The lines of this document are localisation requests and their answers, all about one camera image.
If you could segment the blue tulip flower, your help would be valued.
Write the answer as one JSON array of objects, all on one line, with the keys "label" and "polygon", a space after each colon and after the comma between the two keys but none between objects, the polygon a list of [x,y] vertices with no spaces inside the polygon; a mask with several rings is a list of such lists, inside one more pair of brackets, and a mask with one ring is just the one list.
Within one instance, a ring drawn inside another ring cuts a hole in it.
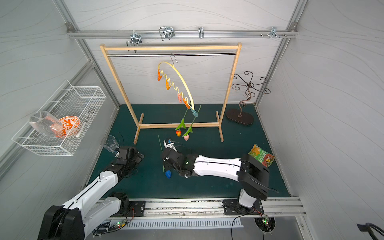
[{"label": "blue tulip flower", "polygon": [[[160,144],[160,148],[161,148],[161,152],[163,152],[166,148],[164,146],[164,143],[163,141],[160,140],[160,136],[158,135],[158,140],[159,140],[159,144]],[[167,163],[165,162],[165,160],[163,160],[163,173],[165,174],[166,178],[167,179],[170,179],[172,177],[172,172],[171,172],[171,167],[169,167],[167,165]]]}]

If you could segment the pink tulip flower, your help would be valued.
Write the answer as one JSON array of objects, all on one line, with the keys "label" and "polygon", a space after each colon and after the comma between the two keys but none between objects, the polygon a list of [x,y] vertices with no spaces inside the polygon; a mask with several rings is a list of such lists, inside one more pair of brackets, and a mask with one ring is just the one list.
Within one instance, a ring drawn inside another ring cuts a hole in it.
[{"label": "pink tulip flower", "polygon": [[202,107],[202,106],[199,107],[198,111],[197,111],[196,114],[194,115],[195,117],[194,117],[194,119],[193,119],[191,125],[188,127],[187,131],[183,134],[183,139],[184,139],[185,141],[188,141],[189,138],[190,138],[190,134],[193,133],[193,124],[194,124],[196,118],[199,116],[199,112],[200,112],[200,110],[201,110],[201,107]]}]

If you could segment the orange tulip flower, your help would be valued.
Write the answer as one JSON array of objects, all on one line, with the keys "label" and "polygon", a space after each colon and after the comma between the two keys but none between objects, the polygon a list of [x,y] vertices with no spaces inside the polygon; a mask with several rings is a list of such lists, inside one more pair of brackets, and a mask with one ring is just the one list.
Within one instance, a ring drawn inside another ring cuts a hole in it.
[{"label": "orange tulip flower", "polygon": [[176,131],[176,135],[178,137],[180,137],[182,135],[182,129],[186,129],[186,124],[185,124],[185,117],[188,113],[189,109],[187,109],[184,113],[184,116],[182,117],[181,119],[181,122],[179,123],[179,125],[175,128],[175,131]]}]

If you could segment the teal clothes peg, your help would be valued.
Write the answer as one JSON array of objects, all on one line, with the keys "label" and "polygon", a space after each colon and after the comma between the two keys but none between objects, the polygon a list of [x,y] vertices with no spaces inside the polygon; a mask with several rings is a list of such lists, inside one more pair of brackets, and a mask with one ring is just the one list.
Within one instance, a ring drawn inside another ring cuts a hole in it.
[{"label": "teal clothes peg", "polygon": [[198,113],[196,112],[196,110],[191,109],[191,111],[192,111],[193,115],[197,118],[198,117]]}]

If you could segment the yellow wavy clothes hanger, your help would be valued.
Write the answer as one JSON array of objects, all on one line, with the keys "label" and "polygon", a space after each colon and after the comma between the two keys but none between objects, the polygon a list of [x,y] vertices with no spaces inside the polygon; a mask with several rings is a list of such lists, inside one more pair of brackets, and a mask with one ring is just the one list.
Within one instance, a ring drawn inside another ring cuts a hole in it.
[{"label": "yellow wavy clothes hanger", "polygon": [[[176,77],[178,78],[178,80],[175,80],[170,75],[168,75],[163,67],[169,67],[171,70],[173,70],[173,72],[176,74]],[[171,88],[169,90],[174,90],[176,92],[176,95],[177,95],[177,93],[179,93],[182,96],[182,102],[180,104],[183,104],[186,107],[186,105],[183,102],[183,99],[186,99],[191,106],[191,108],[189,110],[190,111],[191,111],[191,109],[196,110],[195,102],[194,102],[194,99],[192,96],[192,92],[189,89],[189,86],[187,85],[186,80],[184,79],[184,77],[182,76],[180,71],[175,67],[175,65],[173,63],[170,63],[170,62],[161,61],[157,65],[156,77],[158,76],[158,70],[162,71],[163,77],[160,81],[165,82],[165,87],[166,87],[166,80],[168,80],[169,84],[171,85]]]}]

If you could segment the pink clothes peg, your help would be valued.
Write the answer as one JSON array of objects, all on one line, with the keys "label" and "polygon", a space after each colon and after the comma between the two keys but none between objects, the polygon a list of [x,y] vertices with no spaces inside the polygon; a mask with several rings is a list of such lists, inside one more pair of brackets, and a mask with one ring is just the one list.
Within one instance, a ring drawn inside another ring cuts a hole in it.
[{"label": "pink clothes peg", "polygon": [[177,93],[177,97],[178,97],[179,103],[181,103],[182,102],[182,96],[179,93]]}]

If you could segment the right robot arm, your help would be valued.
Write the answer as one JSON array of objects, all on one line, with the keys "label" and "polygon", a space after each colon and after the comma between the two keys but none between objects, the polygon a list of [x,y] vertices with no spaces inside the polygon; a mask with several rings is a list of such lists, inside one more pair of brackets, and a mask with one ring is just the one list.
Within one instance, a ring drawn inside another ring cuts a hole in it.
[{"label": "right robot arm", "polygon": [[268,198],[269,192],[279,193],[269,187],[269,169],[248,154],[235,159],[215,159],[197,154],[185,156],[175,148],[166,147],[162,160],[166,173],[175,170],[186,179],[213,176],[238,182],[242,186],[238,198],[222,202],[227,216],[263,216],[262,200]]}]

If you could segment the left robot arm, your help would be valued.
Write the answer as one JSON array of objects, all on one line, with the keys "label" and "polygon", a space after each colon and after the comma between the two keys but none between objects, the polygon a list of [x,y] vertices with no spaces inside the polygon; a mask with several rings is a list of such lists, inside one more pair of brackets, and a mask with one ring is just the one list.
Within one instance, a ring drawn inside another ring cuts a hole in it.
[{"label": "left robot arm", "polygon": [[135,147],[122,147],[113,160],[87,187],[60,206],[51,206],[44,214],[39,240],[84,240],[98,231],[103,222],[118,214],[128,223],[136,214],[129,197],[113,193],[99,200],[121,180],[127,178],[144,159]]}]

